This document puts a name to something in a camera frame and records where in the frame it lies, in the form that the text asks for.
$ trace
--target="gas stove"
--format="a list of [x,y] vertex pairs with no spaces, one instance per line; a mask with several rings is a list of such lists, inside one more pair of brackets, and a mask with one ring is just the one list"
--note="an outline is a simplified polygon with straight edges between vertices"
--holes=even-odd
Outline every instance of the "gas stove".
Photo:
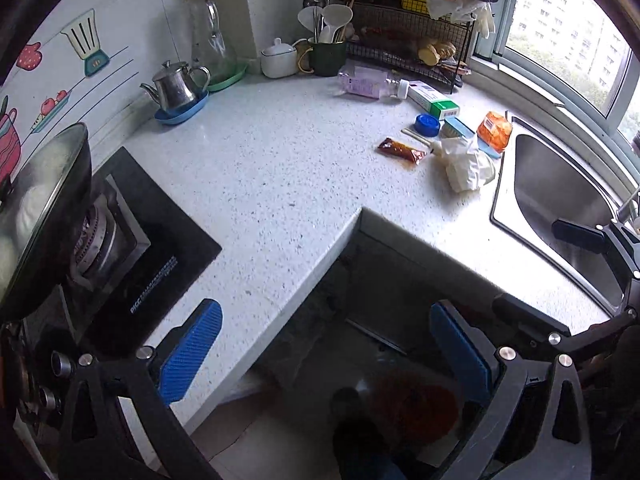
[[66,281],[24,322],[28,348],[132,355],[221,250],[121,148],[94,174]]

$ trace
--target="wok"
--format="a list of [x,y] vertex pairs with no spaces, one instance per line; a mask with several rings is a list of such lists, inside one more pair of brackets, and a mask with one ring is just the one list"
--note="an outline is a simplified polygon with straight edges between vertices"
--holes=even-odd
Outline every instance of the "wok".
[[[77,123],[33,155],[14,182],[1,183],[0,236],[19,256],[12,273],[4,269],[0,322],[25,318],[65,279],[89,207],[91,168],[88,132]],[[34,189],[37,200],[27,204]]]

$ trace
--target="pot sticker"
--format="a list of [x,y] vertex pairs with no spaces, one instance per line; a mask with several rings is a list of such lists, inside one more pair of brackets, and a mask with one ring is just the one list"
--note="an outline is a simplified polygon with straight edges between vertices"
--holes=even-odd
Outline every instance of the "pot sticker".
[[0,182],[11,175],[20,161],[20,137],[14,127],[18,110],[12,108],[9,113],[5,113],[8,102],[9,99],[5,96],[0,108]]

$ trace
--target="blue gripper pad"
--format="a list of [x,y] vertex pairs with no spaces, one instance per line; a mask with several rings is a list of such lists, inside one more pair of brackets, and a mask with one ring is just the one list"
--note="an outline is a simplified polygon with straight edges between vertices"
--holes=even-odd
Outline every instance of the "blue gripper pad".
[[430,332],[462,386],[466,400],[487,406],[491,401],[491,370],[443,306],[431,307]]
[[209,349],[222,329],[222,308],[204,300],[200,317],[191,325],[160,368],[158,392],[165,405],[184,398]]

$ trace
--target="jar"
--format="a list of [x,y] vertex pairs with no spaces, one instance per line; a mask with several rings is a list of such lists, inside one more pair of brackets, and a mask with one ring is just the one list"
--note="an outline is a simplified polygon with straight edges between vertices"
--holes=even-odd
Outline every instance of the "jar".
[[236,74],[238,58],[220,32],[220,15],[213,0],[186,0],[191,13],[191,65],[203,65],[211,74],[211,85]]

